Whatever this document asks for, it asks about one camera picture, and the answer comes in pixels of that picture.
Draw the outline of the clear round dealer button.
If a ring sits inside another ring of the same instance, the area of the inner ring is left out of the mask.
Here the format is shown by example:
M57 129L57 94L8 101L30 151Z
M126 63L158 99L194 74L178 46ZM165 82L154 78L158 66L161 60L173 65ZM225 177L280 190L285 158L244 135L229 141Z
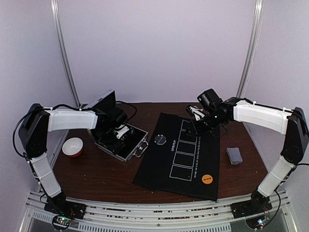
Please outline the clear round dealer button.
M154 142L157 145L164 145L167 142L166 136L163 134L158 134L154 138Z

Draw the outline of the grey playing card deck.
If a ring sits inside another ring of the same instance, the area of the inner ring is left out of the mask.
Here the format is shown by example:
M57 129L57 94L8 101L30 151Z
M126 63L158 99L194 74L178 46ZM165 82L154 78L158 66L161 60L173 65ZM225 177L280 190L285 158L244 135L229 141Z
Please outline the grey playing card deck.
M227 148L226 152L232 165L241 164L243 162L240 149L238 147Z

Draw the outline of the orange big blind button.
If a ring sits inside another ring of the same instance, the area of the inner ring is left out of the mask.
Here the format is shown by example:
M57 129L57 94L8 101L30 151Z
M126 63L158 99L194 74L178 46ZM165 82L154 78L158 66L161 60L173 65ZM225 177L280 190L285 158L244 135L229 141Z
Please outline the orange big blind button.
M213 182L213 177L210 174L205 174L202 176L203 184L209 185Z

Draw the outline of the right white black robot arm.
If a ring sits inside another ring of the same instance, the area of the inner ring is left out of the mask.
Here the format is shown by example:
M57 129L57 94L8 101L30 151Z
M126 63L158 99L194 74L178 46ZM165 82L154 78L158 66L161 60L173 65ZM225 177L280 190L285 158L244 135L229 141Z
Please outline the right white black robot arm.
M188 105L192 117L187 132L194 137L212 133L218 125L229 122L252 124L268 131L277 132L281 145L276 145L278 157L267 175L252 192L250 199L234 203L232 209L239 214L261 212L270 203L270 195L283 184L300 165L309 144L306 115L301 107L285 108L263 105L247 98L231 97L222 100L212 89L197 97L201 107Z

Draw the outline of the aluminium poker chip case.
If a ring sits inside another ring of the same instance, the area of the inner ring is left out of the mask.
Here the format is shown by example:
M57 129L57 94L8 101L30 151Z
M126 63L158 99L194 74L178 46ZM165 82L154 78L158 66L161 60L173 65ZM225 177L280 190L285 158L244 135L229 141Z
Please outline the aluminium poker chip case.
M148 132L128 123L137 114L136 106L118 101L109 89L85 108L99 113L95 128L87 131L99 149L123 162L143 155L149 145Z

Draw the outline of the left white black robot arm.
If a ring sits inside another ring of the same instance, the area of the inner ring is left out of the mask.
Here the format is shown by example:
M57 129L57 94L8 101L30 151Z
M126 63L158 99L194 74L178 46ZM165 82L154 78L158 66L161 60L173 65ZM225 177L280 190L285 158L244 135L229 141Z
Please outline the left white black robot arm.
M104 112L95 107L76 108L66 104L44 107L39 103L32 104L18 121L13 135L18 136L24 150L19 155L33 169L48 203L58 214L66 214L70 207L47 155L49 134L84 129L94 130L102 137L110 130L120 129L127 121L127 114L119 107Z

